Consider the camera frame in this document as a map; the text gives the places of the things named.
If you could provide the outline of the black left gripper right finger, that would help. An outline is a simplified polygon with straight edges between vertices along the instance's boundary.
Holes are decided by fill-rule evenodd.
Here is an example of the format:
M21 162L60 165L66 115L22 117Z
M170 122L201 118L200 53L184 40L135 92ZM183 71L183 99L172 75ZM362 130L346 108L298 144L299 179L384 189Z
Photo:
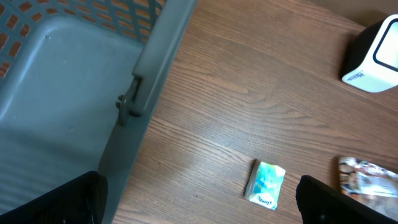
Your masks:
M397 224L310 175L301 177L295 198L303 224Z

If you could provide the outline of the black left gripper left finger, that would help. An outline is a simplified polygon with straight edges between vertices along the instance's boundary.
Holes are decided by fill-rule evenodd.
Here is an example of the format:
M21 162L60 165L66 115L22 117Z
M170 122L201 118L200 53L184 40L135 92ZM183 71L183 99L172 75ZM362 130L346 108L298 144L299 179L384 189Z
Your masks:
M89 171L1 215L1 224L101 224L107 196L106 177Z

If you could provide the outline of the beige brown snack bag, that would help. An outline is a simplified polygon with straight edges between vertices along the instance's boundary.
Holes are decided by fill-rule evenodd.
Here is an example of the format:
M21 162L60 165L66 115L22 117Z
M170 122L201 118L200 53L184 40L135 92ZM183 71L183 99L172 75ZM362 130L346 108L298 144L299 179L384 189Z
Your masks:
M341 192L397 220L397 173L355 157L338 159Z

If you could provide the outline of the green tissue pack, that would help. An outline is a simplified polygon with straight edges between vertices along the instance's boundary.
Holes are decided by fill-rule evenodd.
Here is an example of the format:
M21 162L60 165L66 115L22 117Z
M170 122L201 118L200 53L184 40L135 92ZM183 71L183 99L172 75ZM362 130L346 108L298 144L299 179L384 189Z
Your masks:
M286 170L277 165L255 160L244 198L262 207L275 210Z

